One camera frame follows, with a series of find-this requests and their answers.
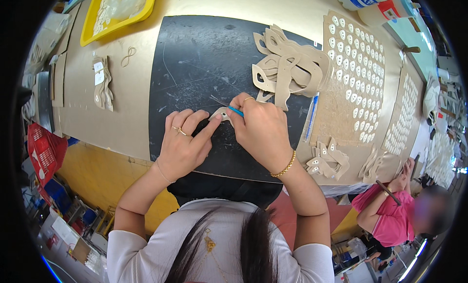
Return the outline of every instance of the white shirt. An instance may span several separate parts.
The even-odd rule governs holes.
[[[110,283],[164,282],[186,235],[213,208],[218,209],[202,227],[210,230],[203,238],[208,236],[216,245],[208,253],[202,240],[185,281],[242,282],[241,230],[257,206],[203,199],[182,205],[159,225],[148,243],[131,232],[111,231],[107,249]],[[334,282],[332,252],[328,246],[312,243],[292,253],[281,231],[273,223],[271,227],[274,229],[270,238],[272,255],[278,257],[278,282]]]

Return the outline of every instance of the person in pink shirt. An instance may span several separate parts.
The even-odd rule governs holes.
[[[431,185],[413,199],[409,186],[413,168],[414,159],[408,158],[402,173],[387,185],[401,206],[378,184],[357,196],[349,195],[359,212],[358,225],[384,247],[412,241],[420,233],[440,234],[452,223],[454,207],[445,188]]]

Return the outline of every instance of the ring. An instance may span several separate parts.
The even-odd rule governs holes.
[[[245,102],[245,100],[247,100],[247,99],[254,99],[254,100],[255,100],[255,98],[253,98],[253,97],[247,97],[247,98],[244,99],[244,101],[242,101],[242,106],[244,106],[244,102]]]
[[[182,133],[183,135],[188,135],[188,134],[185,134],[184,131],[182,130],[182,128],[176,128],[176,127],[172,127],[173,129],[177,130],[179,133]]]

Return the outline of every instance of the gold necklace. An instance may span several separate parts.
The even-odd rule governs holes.
[[[223,276],[223,279],[226,283],[227,282],[227,279],[226,277],[224,276],[224,272],[222,271],[222,269],[220,268],[219,266],[219,263],[218,261],[216,260],[214,254],[213,254],[213,249],[214,247],[216,246],[216,243],[214,243],[214,241],[208,236],[208,234],[211,232],[211,230],[209,228],[206,228],[205,229],[205,233],[206,233],[206,236],[204,237],[204,241],[205,241],[205,245],[206,245],[206,253],[205,253],[205,256],[203,257],[202,261],[200,262],[200,264],[198,265],[198,268],[196,269],[196,273],[195,273],[195,276],[194,278],[198,278],[198,271],[201,269],[201,266],[202,264],[205,262],[205,259],[207,258],[207,256],[209,254],[211,254],[211,256],[213,257],[213,260],[214,262],[216,263],[216,268],[218,268],[219,270],[219,273],[221,273],[221,276]]]

